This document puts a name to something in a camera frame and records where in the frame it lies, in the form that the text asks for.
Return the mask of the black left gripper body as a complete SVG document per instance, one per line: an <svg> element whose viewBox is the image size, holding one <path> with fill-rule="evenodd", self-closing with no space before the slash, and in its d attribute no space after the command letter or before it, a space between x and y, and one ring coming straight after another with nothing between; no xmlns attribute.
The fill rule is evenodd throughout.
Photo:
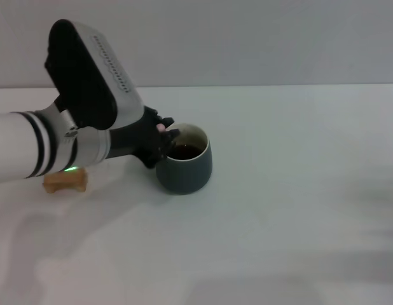
<svg viewBox="0 0 393 305"><path fill-rule="evenodd" d="M156 110L145 107L142 118L131 125L109 131L110 149L107 159L135 156L146 168L154 168L162 159L162 140Z"/></svg>

